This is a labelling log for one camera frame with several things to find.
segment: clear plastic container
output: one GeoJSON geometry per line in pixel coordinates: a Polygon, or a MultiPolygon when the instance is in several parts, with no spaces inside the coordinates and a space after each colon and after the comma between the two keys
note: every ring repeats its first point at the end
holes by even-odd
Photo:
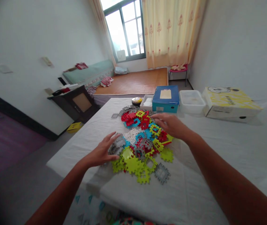
{"type": "Polygon", "coordinates": [[[203,114],[205,101],[199,91],[187,90],[179,92],[180,111],[187,114],[203,114]]]}

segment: pillow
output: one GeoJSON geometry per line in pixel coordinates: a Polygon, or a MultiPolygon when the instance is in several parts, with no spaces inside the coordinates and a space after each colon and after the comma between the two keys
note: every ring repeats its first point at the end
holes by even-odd
{"type": "Polygon", "coordinates": [[[97,87],[104,77],[112,77],[113,75],[114,65],[110,60],[95,63],[86,69],[76,69],[63,73],[70,84],[80,83],[85,85],[86,88],[90,86],[97,87]]]}

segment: left hand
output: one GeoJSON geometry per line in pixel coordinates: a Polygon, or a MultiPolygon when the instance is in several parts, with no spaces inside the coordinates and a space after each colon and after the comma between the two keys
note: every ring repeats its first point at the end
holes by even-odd
{"type": "Polygon", "coordinates": [[[113,144],[113,142],[120,136],[117,134],[112,138],[116,132],[107,135],[98,146],[87,154],[82,160],[89,165],[89,167],[99,166],[109,161],[115,161],[119,159],[118,155],[109,155],[108,149],[113,144]]]}

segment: label on box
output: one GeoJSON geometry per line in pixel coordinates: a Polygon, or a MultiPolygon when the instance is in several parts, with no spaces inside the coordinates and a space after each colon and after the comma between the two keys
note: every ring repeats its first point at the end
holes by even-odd
{"type": "Polygon", "coordinates": [[[160,99],[172,99],[171,90],[161,90],[160,99]]]}
{"type": "Polygon", "coordinates": [[[163,111],[164,111],[164,107],[156,107],[156,111],[161,111],[161,112],[163,112],[163,111]]]}

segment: hand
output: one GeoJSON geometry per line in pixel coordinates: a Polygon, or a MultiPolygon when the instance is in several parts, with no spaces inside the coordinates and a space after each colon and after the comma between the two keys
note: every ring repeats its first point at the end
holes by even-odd
{"type": "Polygon", "coordinates": [[[152,115],[156,123],[172,137],[186,141],[194,132],[184,125],[175,115],[158,113],[152,115]]]}
{"type": "Polygon", "coordinates": [[[117,155],[109,155],[108,149],[113,144],[113,142],[120,136],[117,134],[112,138],[116,132],[110,133],[107,135],[98,146],[87,154],[82,160],[85,164],[88,164],[89,167],[99,166],[109,161],[114,161],[119,159],[117,155]]]}

